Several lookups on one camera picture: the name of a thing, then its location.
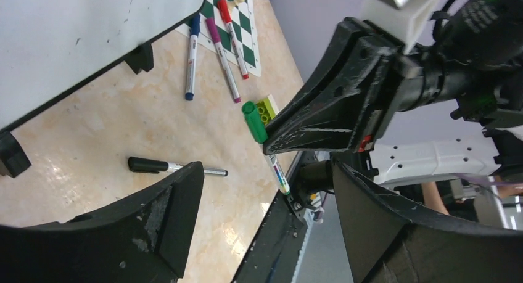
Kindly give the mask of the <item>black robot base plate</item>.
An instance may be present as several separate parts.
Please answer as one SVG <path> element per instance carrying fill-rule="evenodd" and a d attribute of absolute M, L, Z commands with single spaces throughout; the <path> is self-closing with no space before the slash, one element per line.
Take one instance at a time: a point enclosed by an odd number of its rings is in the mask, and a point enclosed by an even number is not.
<path fill-rule="evenodd" d="M 301 207 L 293 195 L 276 193 L 232 282 L 297 281 L 321 194 L 306 201 L 308 205 Z"/>

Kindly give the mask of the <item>white whiteboard black frame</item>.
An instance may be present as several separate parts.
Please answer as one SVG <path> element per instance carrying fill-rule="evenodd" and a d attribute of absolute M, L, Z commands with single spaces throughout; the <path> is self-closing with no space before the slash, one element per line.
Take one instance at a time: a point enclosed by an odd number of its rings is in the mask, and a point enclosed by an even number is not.
<path fill-rule="evenodd" d="M 205 0 L 1 0 L 1 127 L 177 27 Z"/>

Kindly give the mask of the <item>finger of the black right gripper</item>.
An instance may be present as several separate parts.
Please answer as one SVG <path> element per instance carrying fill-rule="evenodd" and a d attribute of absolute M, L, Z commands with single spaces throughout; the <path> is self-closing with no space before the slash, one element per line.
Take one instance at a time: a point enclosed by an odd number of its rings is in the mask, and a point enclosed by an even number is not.
<path fill-rule="evenodd" d="M 362 152 L 384 135 L 381 110 L 284 109 L 266 127 L 264 154 L 322 150 Z"/>

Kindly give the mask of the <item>green marker cap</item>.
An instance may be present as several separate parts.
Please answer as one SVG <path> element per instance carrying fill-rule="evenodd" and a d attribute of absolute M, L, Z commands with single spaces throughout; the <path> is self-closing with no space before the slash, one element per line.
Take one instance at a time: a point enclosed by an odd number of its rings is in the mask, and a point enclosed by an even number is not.
<path fill-rule="evenodd" d="M 255 142 L 263 144 L 267 140 L 268 135 L 261 116 L 258 114 L 256 104 L 252 101 L 247 101 L 243 104 L 241 110 Z"/>

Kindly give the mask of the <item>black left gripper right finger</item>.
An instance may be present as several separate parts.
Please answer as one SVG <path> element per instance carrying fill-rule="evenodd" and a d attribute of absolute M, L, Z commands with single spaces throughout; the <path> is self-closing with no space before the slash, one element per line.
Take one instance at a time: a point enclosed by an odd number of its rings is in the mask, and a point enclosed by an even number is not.
<path fill-rule="evenodd" d="M 335 161 L 332 182 L 355 282 L 521 282 L 522 232 L 444 215 Z"/>

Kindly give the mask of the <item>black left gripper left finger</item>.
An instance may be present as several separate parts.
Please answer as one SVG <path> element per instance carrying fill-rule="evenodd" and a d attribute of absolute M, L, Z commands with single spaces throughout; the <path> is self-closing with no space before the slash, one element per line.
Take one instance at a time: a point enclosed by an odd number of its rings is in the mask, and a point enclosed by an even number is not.
<path fill-rule="evenodd" d="M 2 282 L 176 282 L 204 186 L 201 162 L 66 223 L 1 227 Z"/>

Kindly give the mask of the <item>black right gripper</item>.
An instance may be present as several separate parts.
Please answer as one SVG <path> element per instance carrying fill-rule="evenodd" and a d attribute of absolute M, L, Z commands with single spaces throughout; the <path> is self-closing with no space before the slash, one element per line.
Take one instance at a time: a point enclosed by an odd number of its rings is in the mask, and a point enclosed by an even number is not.
<path fill-rule="evenodd" d="M 368 22 L 339 22 L 327 49 L 274 128 L 354 128 L 379 87 L 380 137 L 397 112 L 455 99 L 470 88 L 470 70 L 435 57 L 401 57 L 399 43 Z"/>

